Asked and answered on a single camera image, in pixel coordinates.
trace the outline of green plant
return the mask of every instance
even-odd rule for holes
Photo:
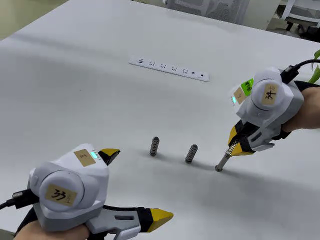
[[[314,53],[314,59],[318,59],[319,57],[320,57],[320,50],[318,50],[318,51],[316,51]],[[311,65],[311,69],[314,70],[314,64],[313,63]],[[314,70],[314,73],[313,73],[312,77],[309,80],[309,83],[314,84],[316,81],[318,81],[318,79],[320,79],[320,68],[317,65],[315,70]]]

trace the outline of green label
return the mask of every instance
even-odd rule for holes
[[[253,84],[254,84],[253,78],[251,78],[250,80],[245,81],[244,83],[241,84],[241,88],[242,88],[246,97],[248,97],[251,94]]]

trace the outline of trigger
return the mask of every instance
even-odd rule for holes
[[[136,226],[127,230],[120,231],[116,234],[113,240],[128,240],[136,237],[140,233],[141,227]]]

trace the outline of green led light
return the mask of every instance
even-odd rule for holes
[[[95,154],[93,151],[90,152],[90,153],[91,153],[91,156],[92,156],[94,159],[97,159],[97,158],[98,158],[97,154]]]

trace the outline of black cable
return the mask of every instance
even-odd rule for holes
[[[5,207],[15,206],[16,209],[20,209],[31,204],[35,204],[39,202],[39,197],[36,196],[31,189],[26,189],[23,191],[15,192],[12,195],[12,198],[7,200],[6,202],[0,204],[0,210]]]
[[[306,60],[303,62],[300,62],[299,64],[295,66],[288,66],[280,75],[282,78],[282,82],[285,84],[290,83],[298,74],[298,70],[306,64],[311,64],[311,63],[319,63],[320,64],[320,59],[310,59]]]
[[[297,68],[297,70],[298,70],[303,65],[312,64],[312,63],[319,63],[320,64],[320,59],[310,59],[307,61],[300,62],[299,64],[295,65],[294,68]]]
[[[4,209],[6,207],[8,207],[8,203],[7,202],[4,202],[4,203],[0,204],[0,210]]]

